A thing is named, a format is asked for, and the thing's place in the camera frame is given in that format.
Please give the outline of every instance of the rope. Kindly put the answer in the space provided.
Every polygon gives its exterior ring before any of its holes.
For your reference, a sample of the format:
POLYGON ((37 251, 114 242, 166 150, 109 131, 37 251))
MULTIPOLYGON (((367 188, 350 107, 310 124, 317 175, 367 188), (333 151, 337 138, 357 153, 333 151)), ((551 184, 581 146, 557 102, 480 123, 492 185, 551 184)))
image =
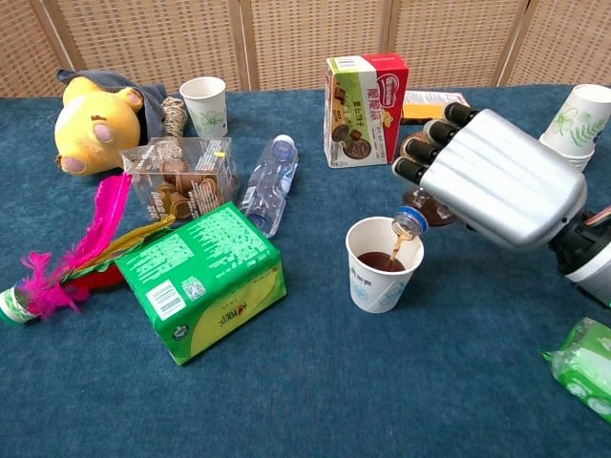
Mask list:
POLYGON ((184 102, 179 98, 166 97, 161 104, 163 109, 163 130, 165 136, 182 136, 187 123, 184 102))

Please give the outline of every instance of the cup with leaf print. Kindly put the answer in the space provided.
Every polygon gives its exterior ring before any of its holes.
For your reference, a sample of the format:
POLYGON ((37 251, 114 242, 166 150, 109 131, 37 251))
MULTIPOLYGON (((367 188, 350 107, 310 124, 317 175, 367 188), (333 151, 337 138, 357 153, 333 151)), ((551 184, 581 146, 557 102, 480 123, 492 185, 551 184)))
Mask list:
POLYGON ((179 92, 187 106, 199 138, 219 138, 227 135, 225 82, 214 76, 190 79, 179 92))
POLYGON ((583 170, 611 115, 611 89, 575 86, 539 141, 583 170))

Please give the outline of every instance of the yellow plush toy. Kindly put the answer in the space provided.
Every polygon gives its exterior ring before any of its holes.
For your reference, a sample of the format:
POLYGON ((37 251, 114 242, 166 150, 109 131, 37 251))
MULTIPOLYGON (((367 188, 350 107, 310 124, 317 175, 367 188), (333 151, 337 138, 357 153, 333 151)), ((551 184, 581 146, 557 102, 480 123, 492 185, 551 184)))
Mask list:
POLYGON ((78 76, 66 87, 63 103, 55 122, 57 165, 76 176, 122 167, 119 151, 136 147, 140 139, 136 115, 144 103, 140 92, 134 88, 106 92, 78 76))

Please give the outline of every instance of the gray cloth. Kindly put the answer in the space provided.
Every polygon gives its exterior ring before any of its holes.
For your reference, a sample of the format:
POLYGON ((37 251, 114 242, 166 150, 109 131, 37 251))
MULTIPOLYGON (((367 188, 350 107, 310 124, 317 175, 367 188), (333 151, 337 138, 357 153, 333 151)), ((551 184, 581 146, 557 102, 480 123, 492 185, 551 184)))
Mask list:
POLYGON ((161 103, 167 97, 167 93, 162 84, 138 85, 125 76, 105 70, 82 70, 78 72, 59 70, 57 72, 57 79, 66 85, 77 76, 85 76, 109 93, 117 93, 127 87, 137 89, 144 98, 144 110, 140 110, 137 113, 137 118, 140 122, 139 144, 144 145, 151 138, 163 136, 163 109, 161 108, 161 103))

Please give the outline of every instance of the woven screen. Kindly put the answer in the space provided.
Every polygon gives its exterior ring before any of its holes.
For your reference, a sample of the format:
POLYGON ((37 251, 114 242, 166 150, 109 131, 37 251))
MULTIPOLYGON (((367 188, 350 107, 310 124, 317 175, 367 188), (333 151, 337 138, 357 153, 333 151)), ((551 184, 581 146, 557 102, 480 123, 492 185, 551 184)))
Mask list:
POLYGON ((88 69, 114 70, 169 94, 196 76, 240 86, 225 0, 57 0, 88 69))
POLYGON ((611 2, 545 0, 503 82, 611 83, 611 2))
POLYGON ((394 50, 410 66, 409 87, 496 84, 523 13, 522 0, 402 0, 394 50))
POLYGON ((382 1, 249 3, 259 82, 253 89, 323 88, 327 57, 378 52, 381 30, 388 27, 382 20, 382 1))
POLYGON ((59 62, 27 0, 0 0, 0 96, 60 95, 59 62))

